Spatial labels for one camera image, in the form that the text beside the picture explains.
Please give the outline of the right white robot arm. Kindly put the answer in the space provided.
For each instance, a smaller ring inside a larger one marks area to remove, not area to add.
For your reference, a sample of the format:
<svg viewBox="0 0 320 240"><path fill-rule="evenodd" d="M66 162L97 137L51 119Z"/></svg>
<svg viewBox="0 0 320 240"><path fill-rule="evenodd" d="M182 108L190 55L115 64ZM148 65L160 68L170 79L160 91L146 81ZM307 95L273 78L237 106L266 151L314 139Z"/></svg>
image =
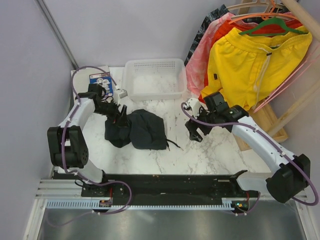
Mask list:
<svg viewBox="0 0 320 240"><path fill-rule="evenodd" d="M196 98L181 104L183 113L189 118L185 123L189 138L201 142L214 127L227 129L239 137L265 162L268 173L242 171L229 184L235 197L246 191L270 194L276 201L286 203L307 187L314 188L310 179L311 162L304 155L296 155L269 136L249 113L239 105L230 107L221 93L215 92L204 98L202 106Z"/></svg>

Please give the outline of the pink wire hanger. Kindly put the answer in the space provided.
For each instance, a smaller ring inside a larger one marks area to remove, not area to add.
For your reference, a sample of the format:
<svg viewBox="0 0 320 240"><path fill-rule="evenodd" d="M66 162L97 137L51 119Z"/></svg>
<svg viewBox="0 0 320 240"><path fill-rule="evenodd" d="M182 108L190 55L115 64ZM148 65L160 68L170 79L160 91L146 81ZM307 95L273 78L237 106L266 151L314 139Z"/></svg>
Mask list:
<svg viewBox="0 0 320 240"><path fill-rule="evenodd" d="M288 78L276 88L258 107L255 108L253 113L257 113L266 104L275 99L288 87L290 87L299 77L301 77L317 60L320 59L320 44L302 61L302 63L288 76Z"/></svg>

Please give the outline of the dark navy shorts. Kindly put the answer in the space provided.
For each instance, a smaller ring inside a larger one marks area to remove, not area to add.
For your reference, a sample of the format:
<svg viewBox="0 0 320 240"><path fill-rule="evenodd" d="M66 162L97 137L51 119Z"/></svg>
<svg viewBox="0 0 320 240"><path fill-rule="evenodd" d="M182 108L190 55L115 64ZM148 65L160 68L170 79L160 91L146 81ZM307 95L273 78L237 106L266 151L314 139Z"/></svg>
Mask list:
<svg viewBox="0 0 320 240"><path fill-rule="evenodd" d="M169 140L165 132L163 118L145 109L137 109L127 114L129 126L116 127L113 119L107 118L105 121L104 139L113 146L122 148L132 144L139 150L166 150L169 144L180 146Z"/></svg>

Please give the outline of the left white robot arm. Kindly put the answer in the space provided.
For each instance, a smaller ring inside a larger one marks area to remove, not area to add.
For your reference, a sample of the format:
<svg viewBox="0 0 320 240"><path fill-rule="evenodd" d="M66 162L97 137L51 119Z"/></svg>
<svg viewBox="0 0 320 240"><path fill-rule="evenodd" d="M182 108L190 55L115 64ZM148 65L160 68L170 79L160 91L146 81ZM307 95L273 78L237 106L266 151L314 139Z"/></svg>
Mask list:
<svg viewBox="0 0 320 240"><path fill-rule="evenodd" d="M110 185L105 180L105 172L96 167L89 158L83 129L89 117L96 113L106 116L117 127L127 127L127 106L119 109L120 100L128 94L124 89L116 89L112 96L98 84L88 85L87 92L77 93L76 103L67 117L56 127L47 130L51 163L73 174L86 183L92 184L92 191L99 197L106 196Z"/></svg>

